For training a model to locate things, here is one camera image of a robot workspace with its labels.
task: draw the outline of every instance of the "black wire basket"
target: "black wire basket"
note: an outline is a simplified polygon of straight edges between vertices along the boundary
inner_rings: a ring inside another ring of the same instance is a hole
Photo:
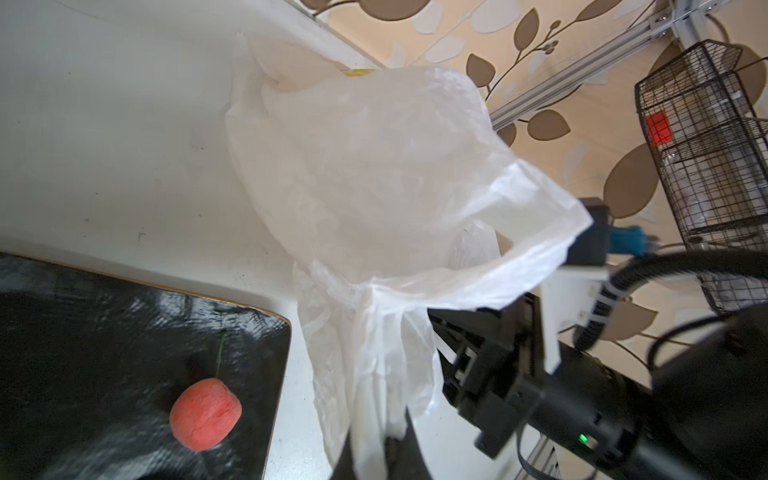
[[[688,250],[768,251],[768,120],[746,97],[741,47],[702,41],[635,87],[637,113]],[[699,276],[716,312],[768,301],[768,282]]]

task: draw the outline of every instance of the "red foam ball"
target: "red foam ball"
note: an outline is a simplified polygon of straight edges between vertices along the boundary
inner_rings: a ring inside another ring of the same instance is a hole
[[[242,413],[240,400],[221,380],[205,379],[176,400],[170,410],[170,430],[181,445],[200,452],[224,440]]]

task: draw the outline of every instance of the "black plastic tray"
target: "black plastic tray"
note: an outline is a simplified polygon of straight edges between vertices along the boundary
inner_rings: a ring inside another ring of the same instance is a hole
[[[249,306],[0,253],[0,478],[263,476],[290,324]],[[214,376],[243,414],[205,452],[168,413]]]

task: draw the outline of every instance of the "white table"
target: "white table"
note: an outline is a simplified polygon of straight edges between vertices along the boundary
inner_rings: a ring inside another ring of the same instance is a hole
[[[0,250],[293,320],[265,478],[324,480],[292,260],[255,214],[227,153],[238,29],[368,66],[283,0],[0,3]],[[444,399],[416,425],[436,480],[514,477],[514,455],[480,454],[476,430]]]

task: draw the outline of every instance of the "leaf pattern wallpaper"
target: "leaf pattern wallpaper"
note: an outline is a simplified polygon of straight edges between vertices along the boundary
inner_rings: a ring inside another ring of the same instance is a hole
[[[664,0],[287,0],[389,68],[441,64],[465,72],[490,111],[546,80],[665,6]],[[768,55],[765,0],[739,0],[708,15],[715,39],[744,47],[738,67]],[[577,197],[601,197],[619,227],[640,225],[680,242],[637,119],[634,85],[681,53],[664,39],[586,80],[498,135]],[[768,118],[766,62],[740,71],[747,97]],[[621,258],[611,258],[618,264]],[[594,354],[643,357],[653,336],[706,314],[695,279],[651,282],[617,305]],[[565,333],[561,339],[568,341]],[[670,347],[667,354],[682,349]]]

